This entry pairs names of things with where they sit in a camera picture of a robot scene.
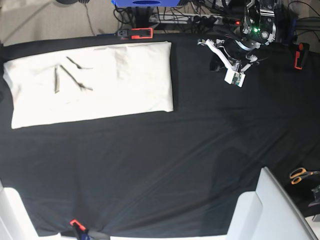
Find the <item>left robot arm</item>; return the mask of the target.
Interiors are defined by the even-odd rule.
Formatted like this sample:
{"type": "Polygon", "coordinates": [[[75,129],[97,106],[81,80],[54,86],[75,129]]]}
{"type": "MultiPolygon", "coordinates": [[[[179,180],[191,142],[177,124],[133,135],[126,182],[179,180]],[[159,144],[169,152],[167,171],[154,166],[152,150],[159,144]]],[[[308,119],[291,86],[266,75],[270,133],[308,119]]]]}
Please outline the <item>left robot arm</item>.
{"type": "Polygon", "coordinates": [[[224,81],[242,87],[246,74],[252,66],[264,59],[253,54],[261,46],[268,46],[276,38],[275,1],[246,0],[244,15],[235,30],[214,27],[213,31],[226,39],[199,39],[197,44],[208,47],[213,53],[211,70],[226,69],[224,81]]]}

